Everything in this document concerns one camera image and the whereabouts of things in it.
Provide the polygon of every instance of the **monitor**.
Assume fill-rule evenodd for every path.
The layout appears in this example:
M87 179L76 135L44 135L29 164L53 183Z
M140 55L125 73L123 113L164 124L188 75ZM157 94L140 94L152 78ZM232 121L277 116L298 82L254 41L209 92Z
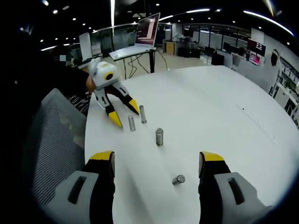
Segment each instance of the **monitor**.
M255 65L260 64L261 58L255 54L250 54L249 61Z
M135 45L151 46L155 45L160 13L151 15L138 22Z
M266 45L252 39L248 39L247 49L265 57Z
M193 37L193 30L184 30L184 36Z
M223 49L226 50L227 52L231 53L231 49L230 49L230 44L224 42L223 43Z

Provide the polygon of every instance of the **white table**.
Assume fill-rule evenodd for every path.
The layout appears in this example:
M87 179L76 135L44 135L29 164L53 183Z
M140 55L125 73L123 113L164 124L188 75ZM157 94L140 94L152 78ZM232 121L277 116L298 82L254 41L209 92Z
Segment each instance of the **white table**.
M224 66L194 67L139 76L123 82L148 123L141 124L110 96L123 128L114 125L92 95L85 133L85 160L115 151L114 223L198 223L199 152L224 157L275 205L298 167L299 132L271 96ZM128 126L133 114L136 131ZM156 146L155 130L164 130ZM179 174L186 182L174 187Z

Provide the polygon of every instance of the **mesh chair back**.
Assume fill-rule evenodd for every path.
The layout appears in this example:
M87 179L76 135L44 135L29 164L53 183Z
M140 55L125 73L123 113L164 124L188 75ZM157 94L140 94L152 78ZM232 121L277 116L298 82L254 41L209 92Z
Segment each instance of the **mesh chair back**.
M41 102L26 138L23 171L26 187L40 205L56 186L85 164L86 117L54 89Z

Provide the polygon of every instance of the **robotic arm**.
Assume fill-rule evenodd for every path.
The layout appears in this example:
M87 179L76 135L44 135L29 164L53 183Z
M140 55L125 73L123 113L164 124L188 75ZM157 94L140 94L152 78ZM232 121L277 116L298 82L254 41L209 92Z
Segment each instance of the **robotic arm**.
M99 104L106 110L107 116L119 127L122 123L111 104L107 94L113 94L131 111L139 115L139 109L136 101L130 97L128 90L118 81L117 68L107 62L102 62L101 58L92 59L88 66L89 75L96 85L94 91Z

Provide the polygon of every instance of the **laptop screen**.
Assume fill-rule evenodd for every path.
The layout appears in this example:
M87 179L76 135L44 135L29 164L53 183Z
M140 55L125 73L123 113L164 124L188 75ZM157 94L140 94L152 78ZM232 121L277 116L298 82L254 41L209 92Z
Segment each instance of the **laptop screen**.
M250 58L249 58L250 62L253 62L254 64L260 64L260 60L261 58L259 56L250 54Z
M155 45L159 17L157 13L138 22L135 43Z

